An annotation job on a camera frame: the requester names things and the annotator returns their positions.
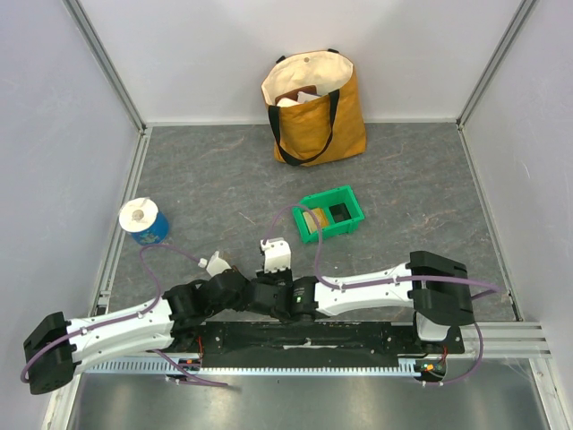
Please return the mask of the green plastic bin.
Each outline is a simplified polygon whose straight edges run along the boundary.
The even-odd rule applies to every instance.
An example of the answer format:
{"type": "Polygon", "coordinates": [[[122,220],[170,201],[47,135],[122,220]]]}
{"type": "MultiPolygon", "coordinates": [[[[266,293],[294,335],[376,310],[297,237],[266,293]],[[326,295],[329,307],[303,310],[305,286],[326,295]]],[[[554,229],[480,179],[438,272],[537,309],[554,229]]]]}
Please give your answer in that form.
{"type": "MultiPolygon", "coordinates": [[[[343,185],[321,193],[307,195],[299,202],[299,204],[305,206],[309,210],[322,208],[326,211],[330,224],[328,227],[321,230],[323,239],[352,233],[365,219],[362,208],[359,205],[355,197],[355,193],[350,185],[343,185]],[[352,219],[336,224],[330,215],[329,206],[342,202],[347,206],[352,219]]],[[[318,231],[313,234],[308,233],[304,222],[303,211],[304,210],[299,207],[292,209],[300,237],[305,244],[317,242],[318,231]]]]}

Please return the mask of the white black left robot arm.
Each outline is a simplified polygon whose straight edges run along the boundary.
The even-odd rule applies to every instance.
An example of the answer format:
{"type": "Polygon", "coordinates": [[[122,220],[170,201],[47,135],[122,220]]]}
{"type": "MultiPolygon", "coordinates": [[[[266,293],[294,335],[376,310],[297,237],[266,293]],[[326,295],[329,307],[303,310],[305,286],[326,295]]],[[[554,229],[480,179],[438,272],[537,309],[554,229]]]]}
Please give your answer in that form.
{"type": "Polygon", "coordinates": [[[21,381],[40,395],[108,359],[155,349],[188,351],[207,319],[242,306],[248,283],[239,272],[226,270],[122,311],[74,320],[62,312],[50,314],[23,342],[21,381]]]}

